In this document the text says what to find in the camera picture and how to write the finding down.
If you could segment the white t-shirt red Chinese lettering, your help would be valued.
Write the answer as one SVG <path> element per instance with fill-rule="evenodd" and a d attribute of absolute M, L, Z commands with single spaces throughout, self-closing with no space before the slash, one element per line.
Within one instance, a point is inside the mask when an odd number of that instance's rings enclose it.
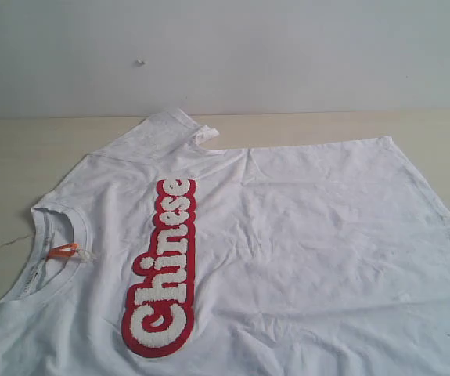
<path fill-rule="evenodd" d="M 32 208 L 0 375 L 450 375 L 450 211 L 393 140 L 217 135 L 155 114 Z"/>

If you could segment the orange ribbon size tag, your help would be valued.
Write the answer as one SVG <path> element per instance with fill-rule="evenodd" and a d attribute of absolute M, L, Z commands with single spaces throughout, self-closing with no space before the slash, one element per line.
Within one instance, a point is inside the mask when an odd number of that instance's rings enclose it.
<path fill-rule="evenodd" d="M 46 258 L 47 259 L 79 258 L 82 261 L 88 262 L 93 259 L 93 255 L 86 249 L 82 248 L 79 244 L 71 243 L 50 249 Z"/>

